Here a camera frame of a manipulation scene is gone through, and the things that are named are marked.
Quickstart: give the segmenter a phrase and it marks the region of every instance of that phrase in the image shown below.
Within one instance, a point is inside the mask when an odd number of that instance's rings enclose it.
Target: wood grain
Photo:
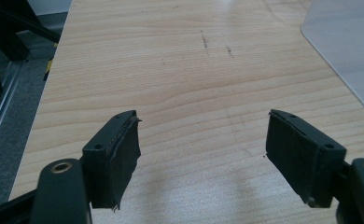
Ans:
[[[136,109],[142,157],[95,223],[335,223],[265,156],[268,112],[364,157],[364,106],[301,34],[310,1],[74,0],[11,198]]]

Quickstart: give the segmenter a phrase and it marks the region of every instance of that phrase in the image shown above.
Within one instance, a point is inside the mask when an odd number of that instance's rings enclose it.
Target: black mark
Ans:
[[[226,46],[226,48],[228,49],[228,53],[230,54],[230,56],[231,56],[232,58],[234,58],[234,55],[232,55],[232,53],[231,53],[231,48],[229,48],[229,46]]]
[[[204,37],[204,34],[203,34],[203,31],[201,31],[202,32],[202,39],[203,39],[203,43],[204,43],[204,48],[205,48],[205,51],[207,52],[207,54],[208,54],[208,46],[207,46],[207,43],[208,43],[208,40],[207,39],[205,39],[205,37]]]

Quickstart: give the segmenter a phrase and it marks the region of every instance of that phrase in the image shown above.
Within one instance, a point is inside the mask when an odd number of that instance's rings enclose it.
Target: light wood table surface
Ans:
[[[136,109],[142,157],[94,223],[335,223],[265,157],[270,109],[364,157],[364,106],[301,34],[308,0],[74,0],[11,198]]]

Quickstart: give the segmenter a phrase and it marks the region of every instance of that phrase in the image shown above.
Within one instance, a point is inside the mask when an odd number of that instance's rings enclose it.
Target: wooden table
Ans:
[[[142,157],[95,223],[335,223],[266,158],[268,112],[364,157],[364,106],[301,34],[308,0],[74,0],[11,198],[136,109]]]

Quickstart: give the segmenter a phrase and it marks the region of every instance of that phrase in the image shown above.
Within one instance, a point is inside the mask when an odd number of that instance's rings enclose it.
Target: floor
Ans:
[[[67,13],[39,16],[42,24],[60,33]],[[0,122],[0,203],[8,201],[21,156],[45,87],[44,75],[56,51],[54,43],[31,32],[19,37],[30,50],[27,62],[10,62],[0,51],[0,77],[18,77],[14,93]]]

